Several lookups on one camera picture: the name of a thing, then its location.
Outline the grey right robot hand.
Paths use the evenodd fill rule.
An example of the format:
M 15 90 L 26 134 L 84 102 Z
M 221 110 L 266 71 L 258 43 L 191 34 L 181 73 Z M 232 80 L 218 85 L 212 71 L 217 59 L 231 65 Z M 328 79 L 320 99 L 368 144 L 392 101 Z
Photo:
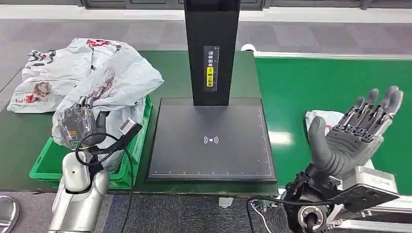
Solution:
M 326 120 L 315 116 L 308 130 L 312 164 L 320 172 L 334 177 L 364 165 L 384 141 L 383 134 L 392 125 L 403 94 L 393 85 L 378 102 L 379 90 L 370 90 L 366 98 L 355 100 L 328 133 Z

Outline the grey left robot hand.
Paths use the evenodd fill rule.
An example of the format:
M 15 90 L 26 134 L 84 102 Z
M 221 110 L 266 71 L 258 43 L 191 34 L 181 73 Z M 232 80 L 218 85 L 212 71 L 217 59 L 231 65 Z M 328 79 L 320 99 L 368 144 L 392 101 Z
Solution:
M 59 113 L 58 129 L 63 145 L 74 150 L 78 142 L 91 133 L 106 132 L 106 117 L 109 112 L 99 112 L 94 116 L 93 98 L 82 96 L 70 108 Z

